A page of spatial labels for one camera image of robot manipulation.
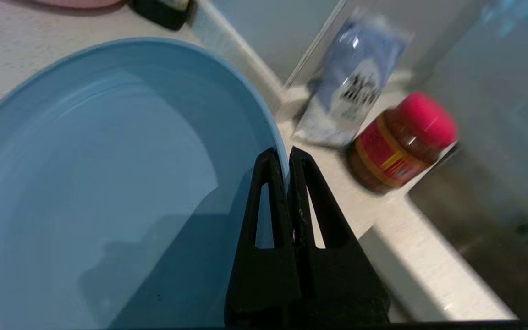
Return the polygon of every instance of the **plastic bag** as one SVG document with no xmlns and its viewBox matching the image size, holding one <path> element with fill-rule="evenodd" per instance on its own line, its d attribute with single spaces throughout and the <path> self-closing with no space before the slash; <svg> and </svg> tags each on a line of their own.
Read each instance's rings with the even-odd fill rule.
<svg viewBox="0 0 528 330">
<path fill-rule="evenodd" d="M 357 9 L 329 48 L 323 77 L 293 135 L 343 147 L 355 137 L 412 35 Z"/>
</svg>

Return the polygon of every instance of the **jar label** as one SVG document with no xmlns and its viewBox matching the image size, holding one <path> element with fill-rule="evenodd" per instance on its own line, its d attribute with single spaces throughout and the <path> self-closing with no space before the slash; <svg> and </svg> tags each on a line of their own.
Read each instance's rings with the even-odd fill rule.
<svg viewBox="0 0 528 330">
<path fill-rule="evenodd" d="M 406 152 L 394 139 L 383 115 L 377 117 L 354 142 L 365 167 L 388 186 L 398 188 L 430 165 Z"/>
</svg>

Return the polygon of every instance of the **wall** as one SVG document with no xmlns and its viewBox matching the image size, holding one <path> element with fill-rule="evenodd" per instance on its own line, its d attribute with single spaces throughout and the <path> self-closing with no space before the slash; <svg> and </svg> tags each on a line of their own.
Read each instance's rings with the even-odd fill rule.
<svg viewBox="0 0 528 330">
<path fill-rule="evenodd" d="M 212 0 L 285 82 L 338 0 Z"/>
</svg>

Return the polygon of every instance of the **speckled countertop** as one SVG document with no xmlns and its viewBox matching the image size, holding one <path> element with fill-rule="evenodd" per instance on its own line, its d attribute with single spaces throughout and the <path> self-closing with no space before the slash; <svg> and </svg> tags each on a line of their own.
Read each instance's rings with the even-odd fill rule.
<svg viewBox="0 0 528 330">
<path fill-rule="evenodd" d="M 110 12 L 61 14 L 13 0 L 0 0 L 0 98 L 28 77 L 58 59 L 94 44 L 135 36 L 163 36 L 200 44 L 184 26 L 174 33 L 154 25 L 129 8 Z M 375 111 L 400 102 L 402 93 L 383 95 Z M 445 319 L 505 319 L 514 316 L 424 219 L 406 197 L 407 188 L 376 197 L 346 172 L 339 155 L 291 139 L 293 123 L 279 123 L 287 151 L 295 145 L 313 155 L 356 236 L 373 226 L 384 249 L 410 273 Z M 397 274 L 388 274 L 396 278 Z M 398 286 L 405 286 L 404 280 Z M 409 290 L 403 303 L 413 303 Z M 418 318 L 421 308 L 414 307 Z"/>
<path fill-rule="evenodd" d="M 60 58 L 95 44 L 137 36 L 200 44 L 186 25 L 175 33 L 125 6 L 88 14 L 0 0 L 0 98 Z"/>
</svg>

